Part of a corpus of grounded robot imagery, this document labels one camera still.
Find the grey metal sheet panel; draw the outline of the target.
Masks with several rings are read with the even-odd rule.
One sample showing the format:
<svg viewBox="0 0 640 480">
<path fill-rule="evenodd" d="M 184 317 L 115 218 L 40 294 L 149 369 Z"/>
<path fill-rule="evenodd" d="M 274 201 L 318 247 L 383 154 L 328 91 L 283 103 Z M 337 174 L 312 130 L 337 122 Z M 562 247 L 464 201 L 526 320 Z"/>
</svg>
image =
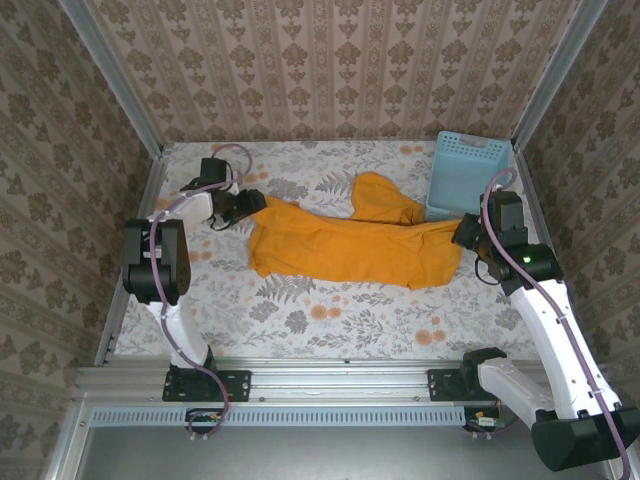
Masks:
<svg viewBox="0 0 640 480">
<path fill-rule="evenodd" d="M 601 465 L 553 473 L 528 432 L 473 437 L 446 427 L 98 428 L 77 480 L 596 480 Z"/>
</svg>

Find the floral tablecloth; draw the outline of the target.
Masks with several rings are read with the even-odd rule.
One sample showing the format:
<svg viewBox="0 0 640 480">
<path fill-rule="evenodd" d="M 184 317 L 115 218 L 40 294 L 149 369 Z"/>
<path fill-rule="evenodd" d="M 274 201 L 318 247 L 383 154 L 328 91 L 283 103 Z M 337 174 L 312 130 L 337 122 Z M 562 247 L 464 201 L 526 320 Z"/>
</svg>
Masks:
<svg viewBox="0 0 640 480">
<path fill-rule="evenodd" d="M 245 173 L 244 185 L 298 203 L 317 215 L 352 213 L 355 177 L 375 172 L 423 202 L 431 176 L 431 141 L 216 143 L 168 148 L 156 206 L 163 209 L 218 153 Z M 261 277 L 248 266 L 254 225 L 215 232 L 202 224 L 188 239 L 188 302 L 202 337 L 218 357 L 457 360 L 497 347 L 517 361 L 537 359 L 531 335 L 486 268 L 465 252 L 445 286 L 409 290 L 379 283 Z"/>
</svg>

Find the aluminium frame post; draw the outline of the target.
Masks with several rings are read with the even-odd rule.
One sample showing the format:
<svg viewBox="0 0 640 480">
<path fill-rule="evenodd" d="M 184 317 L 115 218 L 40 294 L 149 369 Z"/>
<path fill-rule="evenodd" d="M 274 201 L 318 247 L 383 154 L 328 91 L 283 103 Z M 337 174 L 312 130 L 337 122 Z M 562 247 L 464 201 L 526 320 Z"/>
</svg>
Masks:
<svg viewBox="0 0 640 480">
<path fill-rule="evenodd" d="M 511 137 L 523 150 L 558 93 L 608 0 L 580 0 Z"/>
<path fill-rule="evenodd" d="M 157 161 L 162 156 L 164 141 L 153 125 L 144 105 L 126 75 L 123 62 L 110 46 L 105 30 L 86 0 L 59 0 L 73 27 L 84 42 L 90 56 L 101 71 L 116 100 L 128 117 L 150 157 Z"/>
</svg>

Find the aluminium table side rail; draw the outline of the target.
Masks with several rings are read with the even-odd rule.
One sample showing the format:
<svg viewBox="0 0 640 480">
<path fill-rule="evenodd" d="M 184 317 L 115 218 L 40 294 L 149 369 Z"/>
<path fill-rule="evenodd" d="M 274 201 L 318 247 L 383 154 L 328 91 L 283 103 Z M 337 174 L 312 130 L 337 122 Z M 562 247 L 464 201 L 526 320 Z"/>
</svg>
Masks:
<svg viewBox="0 0 640 480">
<path fill-rule="evenodd" d="M 134 218 L 146 217 L 155 211 L 155 205 L 166 175 L 166 167 L 167 159 L 163 155 L 151 163 L 145 189 Z M 129 294 L 124 289 L 121 274 L 116 283 L 95 356 L 94 366 L 96 367 L 103 366 L 109 362 L 109 358 L 117 345 L 120 328 L 127 311 Z"/>
<path fill-rule="evenodd" d="M 515 181 L 517 184 L 515 190 L 520 194 L 523 201 L 524 221 L 525 226 L 529 229 L 529 241 L 533 244 L 545 244 L 555 253 L 542 207 L 535 191 L 532 176 L 526 164 L 524 154 L 520 150 L 514 153 L 513 166 L 516 168 L 518 174 L 518 178 Z M 518 303 L 514 304 L 514 308 L 521 314 L 523 322 L 531 335 L 535 355 L 542 364 L 545 364 L 547 360 L 545 356 L 546 350 L 545 347 L 541 347 L 540 345 L 542 327 L 532 316 L 533 311 L 522 310 L 522 305 Z"/>
</svg>

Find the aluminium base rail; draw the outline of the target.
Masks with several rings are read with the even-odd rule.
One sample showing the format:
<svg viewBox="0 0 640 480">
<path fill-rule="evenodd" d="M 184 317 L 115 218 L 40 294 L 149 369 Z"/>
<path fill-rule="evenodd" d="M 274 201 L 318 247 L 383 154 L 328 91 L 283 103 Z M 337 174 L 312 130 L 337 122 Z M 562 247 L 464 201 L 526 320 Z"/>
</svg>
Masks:
<svg viewBox="0 0 640 480">
<path fill-rule="evenodd" d="M 246 406 L 406 406 L 430 403 L 427 372 L 458 360 L 271 359 L 218 357 L 221 370 L 252 373 Z M 78 371 L 71 399 L 93 405 L 165 406 L 169 360 L 112 355 Z"/>
</svg>

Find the orange t-shirt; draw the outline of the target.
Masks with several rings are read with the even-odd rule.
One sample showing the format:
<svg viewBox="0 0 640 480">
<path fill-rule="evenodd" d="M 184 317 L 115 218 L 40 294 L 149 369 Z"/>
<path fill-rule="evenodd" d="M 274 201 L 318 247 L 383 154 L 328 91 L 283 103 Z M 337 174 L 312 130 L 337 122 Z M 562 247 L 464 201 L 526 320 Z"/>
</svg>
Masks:
<svg viewBox="0 0 640 480">
<path fill-rule="evenodd" d="M 353 183 L 349 218 L 313 214 L 273 196 L 254 214 L 250 269 L 332 282 L 381 283 L 411 290 L 448 284 L 462 259 L 456 220 L 429 222 L 424 208 L 374 172 Z"/>
</svg>

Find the light blue plastic basket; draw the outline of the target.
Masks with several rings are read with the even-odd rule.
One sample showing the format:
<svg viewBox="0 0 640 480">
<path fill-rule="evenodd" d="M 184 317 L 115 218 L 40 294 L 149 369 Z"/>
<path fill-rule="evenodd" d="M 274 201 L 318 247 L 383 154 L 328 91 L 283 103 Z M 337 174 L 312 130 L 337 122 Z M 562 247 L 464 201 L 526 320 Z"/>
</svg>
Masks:
<svg viewBox="0 0 640 480">
<path fill-rule="evenodd" d="M 499 171 L 510 166 L 508 141 L 452 131 L 437 136 L 426 213 L 430 221 L 480 213 L 480 196 Z"/>
</svg>

